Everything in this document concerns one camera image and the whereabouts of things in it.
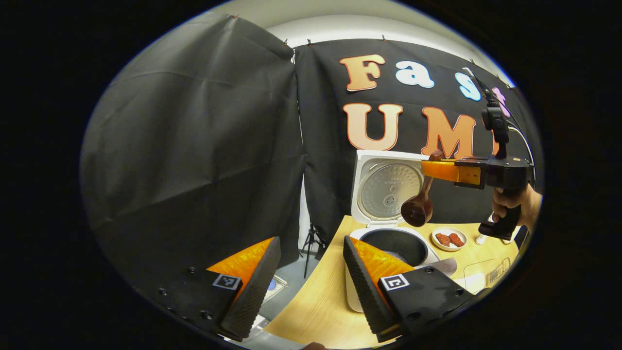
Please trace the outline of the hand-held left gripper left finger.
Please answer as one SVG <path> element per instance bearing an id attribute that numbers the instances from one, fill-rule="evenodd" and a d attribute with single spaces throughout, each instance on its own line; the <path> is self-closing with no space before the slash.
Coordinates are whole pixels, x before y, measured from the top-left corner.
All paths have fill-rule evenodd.
<path id="1" fill-rule="evenodd" d="M 249 246 L 205 269 L 189 267 L 158 283 L 154 301 L 200 332 L 242 341 L 249 336 L 281 257 L 279 237 Z"/>

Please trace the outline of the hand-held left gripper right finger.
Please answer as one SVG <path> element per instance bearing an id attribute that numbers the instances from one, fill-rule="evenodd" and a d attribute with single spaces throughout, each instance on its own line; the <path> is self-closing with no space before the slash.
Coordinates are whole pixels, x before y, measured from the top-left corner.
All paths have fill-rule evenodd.
<path id="1" fill-rule="evenodd" d="M 380 343 L 428 333 L 475 299 L 442 272 L 440 262 L 414 268 L 349 236 L 344 239 L 344 261 Z"/>

